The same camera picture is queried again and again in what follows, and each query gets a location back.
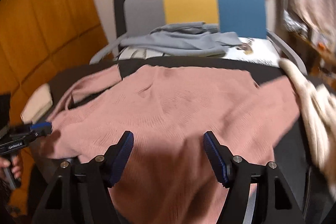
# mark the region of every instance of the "person's hand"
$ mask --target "person's hand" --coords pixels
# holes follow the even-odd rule
[[[23,162],[22,162],[22,157],[21,154],[18,154],[17,156],[15,156],[13,159],[13,168],[12,168],[12,173],[14,174],[14,177],[16,179],[20,178],[23,172]],[[3,171],[3,168],[9,167],[11,165],[11,163],[0,157],[0,178],[3,179],[4,181],[6,180],[6,176],[5,173]]]

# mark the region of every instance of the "gray garment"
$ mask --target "gray garment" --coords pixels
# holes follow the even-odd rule
[[[121,46],[142,47],[176,56],[210,56],[241,45],[235,32],[219,33],[217,24],[204,22],[168,24],[148,35],[128,37]]]

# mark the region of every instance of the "wooden wall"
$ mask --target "wooden wall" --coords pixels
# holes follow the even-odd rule
[[[11,123],[37,87],[106,44],[93,0],[0,0],[0,93],[12,94]]]

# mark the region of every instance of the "ribbed knit fabric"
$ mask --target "ribbed knit fabric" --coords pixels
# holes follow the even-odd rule
[[[76,109],[67,104],[112,88]],[[216,181],[202,136],[212,130],[234,155],[265,165],[299,109],[287,77],[258,87],[249,72],[142,66],[121,80],[117,66],[87,76],[62,97],[41,152],[87,162],[134,133],[134,149],[111,190],[131,223],[216,223],[227,190]]]

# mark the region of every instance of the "metal screw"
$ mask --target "metal screw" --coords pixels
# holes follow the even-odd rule
[[[273,161],[270,161],[270,162],[268,163],[268,166],[271,167],[272,169],[277,168],[277,164],[276,164],[275,162],[273,162]]]
[[[69,162],[68,161],[64,161],[61,163],[61,167],[62,168],[67,168],[69,166]]]
[[[94,160],[95,160],[96,162],[102,162],[104,159],[105,159],[104,156],[99,155],[99,156],[95,157]]]
[[[233,160],[237,163],[240,163],[240,162],[242,162],[243,159],[241,158],[241,156],[234,156]]]

